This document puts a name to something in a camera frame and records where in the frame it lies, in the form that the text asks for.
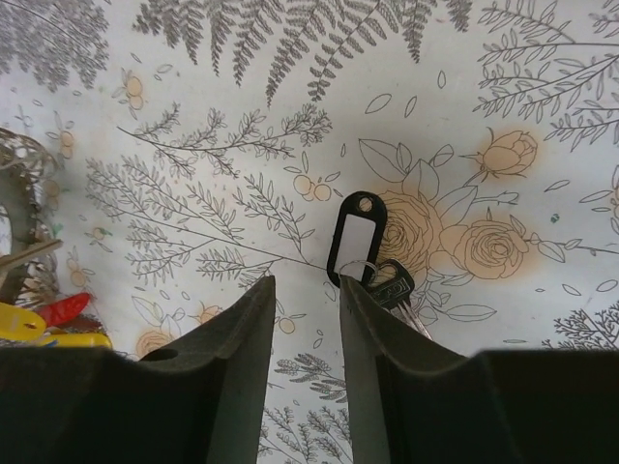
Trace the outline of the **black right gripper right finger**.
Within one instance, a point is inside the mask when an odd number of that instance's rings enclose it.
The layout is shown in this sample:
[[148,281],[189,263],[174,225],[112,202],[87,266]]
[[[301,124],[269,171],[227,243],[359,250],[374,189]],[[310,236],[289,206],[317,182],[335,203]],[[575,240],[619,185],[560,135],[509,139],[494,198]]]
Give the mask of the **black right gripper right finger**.
[[463,357],[340,284],[357,463],[614,463],[618,356],[485,350]]

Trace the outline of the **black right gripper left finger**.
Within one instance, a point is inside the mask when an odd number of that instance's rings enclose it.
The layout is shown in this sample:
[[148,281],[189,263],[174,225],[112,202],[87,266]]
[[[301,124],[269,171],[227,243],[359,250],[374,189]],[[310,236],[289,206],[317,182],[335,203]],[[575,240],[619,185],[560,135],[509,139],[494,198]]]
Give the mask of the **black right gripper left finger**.
[[252,463],[276,281],[139,361],[107,348],[1,352],[5,463]]

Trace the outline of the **red key tag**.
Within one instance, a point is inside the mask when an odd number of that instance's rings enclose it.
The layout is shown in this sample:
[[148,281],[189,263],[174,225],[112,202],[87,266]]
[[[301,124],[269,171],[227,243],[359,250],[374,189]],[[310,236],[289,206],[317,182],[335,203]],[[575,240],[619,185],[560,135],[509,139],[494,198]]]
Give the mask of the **red key tag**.
[[77,317],[90,303],[89,293],[78,293],[36,310],[49,327],[57,327]]

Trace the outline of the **black key tag with key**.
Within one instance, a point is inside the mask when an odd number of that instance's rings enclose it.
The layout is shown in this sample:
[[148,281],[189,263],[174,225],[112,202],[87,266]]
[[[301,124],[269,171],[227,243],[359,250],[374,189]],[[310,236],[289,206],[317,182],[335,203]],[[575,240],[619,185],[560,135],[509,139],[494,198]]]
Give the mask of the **black key tag with key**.
[[425,337],[429,331],[412,308],[416,284],[396,258],[378,260],[388,212],[384,201],[368,191],[348,195],[339,207],[326,273],[337,288],[344,276],[356,280],[397,319]]

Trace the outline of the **yellow key tag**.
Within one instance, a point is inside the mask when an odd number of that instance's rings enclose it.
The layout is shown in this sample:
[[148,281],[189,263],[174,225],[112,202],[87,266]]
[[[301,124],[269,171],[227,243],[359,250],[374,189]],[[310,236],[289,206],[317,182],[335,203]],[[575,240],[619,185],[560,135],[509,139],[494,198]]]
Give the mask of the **yellow key tag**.
[[1,338],[39,347],[112,348],[102,333],[52,334],[45,320],[34,311],[1,303]]

